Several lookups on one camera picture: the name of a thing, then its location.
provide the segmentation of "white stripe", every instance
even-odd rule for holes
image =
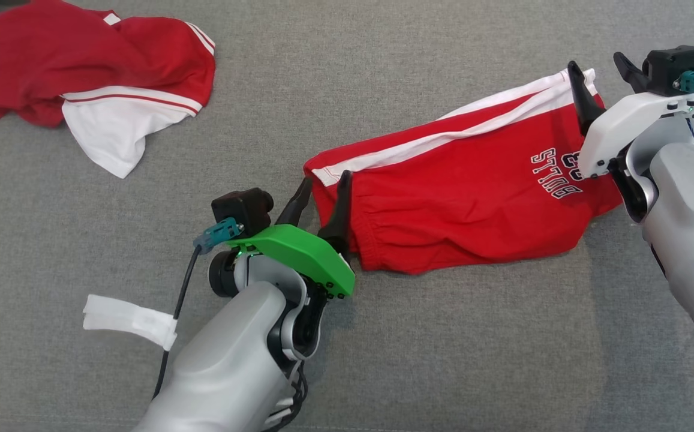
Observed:
[[[117,24],[120,21],[122,20],[116,14],[108,14],[108,16],[104,17],[104,22],[109,25]]]
[[[586,82],[594,81],[594,69],[588,69],[584,71],[584,76],[586,77]],[[443,118],[450,118],[455,115],[465,114],[467,112],[475,112],[475,110],[481,110],[485,107],[498,106],[498,104],[503,104],[504,102],[514,101],[528,95],[533,95],[539,91],[547,90],[547,88],[554,87],[555,85],[563,84],[563,82],[568,82],[568,70],[557,72],[553,76],[543,77],[542,79],[537,79],[534,82],[530,82],[526,85],[521,85],[520,87],[511,88],[509,90],[501,91],[495,95],[490,95],[487,98],[479,99],[471,104],[466,104],[459,109],[452,110],[443,117],[438,118],[438,120],[443,120]]]
[[[200,32],[201,35],[203,36],[203,38],[205,38],[206,41],[208,41],[208,42],[209,42],[210,44],[212,44],[213,46],[216,46],[216,42],[214,42],[211,38],[209,38],[208,35],[206,35],[205,32],[203,32],[197,25],[194,25],[194,24],[191,23],[191,22],[187,22],[187,24],[190,25],[191,27],[195,28],[195,30],[197,30],[198,32]]]
[[[106,95],[130,95],[130,96],[143,96],[145,98],[158,99],[160,101],[173,102],[176,104],[182,104],[183,106],[191,107],[192,109],[199,112],[202,109],[202,105],[190,98],[185,98],[184,96],[174,95],[172,93],[166,93],[165,91],[150,90],[149,88],[138,88],[138,87],[125,87],[122,85],[111,85],[109,87],[97,88],[91,91],[82,91],[81,93],[66,93],[61,95],[62,98],[67,99],[67,103],[70,104],[90,104],[95,101],[86,102],[75,102],[78,99],[90,99],[99,98],[100,96]]]
[[[191,30],[193,30],[195,35],[197,35],[198,39],[200,39],[200,43],[203,44],[205,49],[207,49],[211,54],[213,54],[213,47],[210,46],[210,44],[206,41],[206,38],[208,36],[204,36],[203,33],[201,32],[201,30],[199,28],[197,28],[195,25],[190,24],[188,22],[186,23],[186,25],[188,25],[191,28]]]
[[[594,88],[594,84],[591,80],[588,81],[587,88],[593,95],[597,95],[597,89]],[[467,139],[468,137],[495,131],[511,123],[541,115],[545,112],[550,112],[550,110],[559,109],[560,107],[568,106],[568,104],[572,103],[573,95],[571,93],[570,82],[560,82],[560,84],[532,96],[530,99],[520,104],[519,107],[516,107],[516,109],[488,121],[484,121],[479,125],[472,126],[472,128],[465,129],[464,131],[448,131],[428,135],[420,139],[412,140],[411,142],[386,148],[385,150],[375,151],[374,153],[347,159],[338,164],[322,167],[322,169],[314,169],[312,170],[312,174],[316,175],[324,186],[331,186],[338,183],[341,172],[344,170],[358,172],[359,170],[377,169],[378,167],[398,164],[415,158],[418,155],[423,155],[427,151],[434,150],[441,145],[448,144],[452,140]]]

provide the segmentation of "red garment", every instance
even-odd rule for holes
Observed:
[[[586,74],[596,95],[594,71]],[[582,142],[562,71],[427,125],[325,151],[305,174],[325,224],[338,178],[352,170],[363,269],[418,274],[574,248],[592,218],[621,202],[609,176],[581,178]]]
[[[213,43],[176,19],[120,21],[111,11],[57,0],[0,14],[0,117],[15,110],[30,123],[55,127],[64,118],[61,95],[109,86],[163,91],[202,107],[214,71]]]

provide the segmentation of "folded red shorts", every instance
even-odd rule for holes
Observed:
[[[585,72],[599,104],[594,70]],[[325,224],[343,170],[354,172],[353,248],[364,270],[418,274],[513,262],[574,248],[621,197],[584,179],[567,71],[468,104],[432,123],[310,159]]]

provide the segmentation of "white tape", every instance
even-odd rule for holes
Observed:
[[[176,341],[173,315],[147,309],[116,298],[88,295],[83,309],[86,330],[117,330],[138,334],[169,351]]]

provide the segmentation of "red stripe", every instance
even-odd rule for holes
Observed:
[[[206,36],[205,33],[203,33],[202,30],[200,28],[198,28],[197,25],[194,25],[194,24],[188,24],[188,25],[190,27],[194,28],[198,33],[200,33],[200,35],[203,38],[203,41],[205,41],[206,44],[209,44],[213,49],[216,49],[216,45],[211,43],[211,39],[208,36]]]
[[[138,96],[138,95],[102,95],[102,96],[96,96],[95,98],[87,98],[87,99],[66,99],[68,102],[87,102],[87,101],[98,101],[99,99],[106,99],[106,98],[129,98],[129,99],[142,99],[143,101],[152,101],[152,102],[158,102],[161,104],[168,104],[169,106],[176,106],[176,107],[183,107],[183,109],[188,109],[191,112],[194,112],[195,115],[198,114],[198,110],[193,109],[191,106],[185,106],[184,104],[179,104],[176,102],[171,102],[171,101],[163,101],[163,99],[155,99],[155,98],[148,98],[147,96]]]

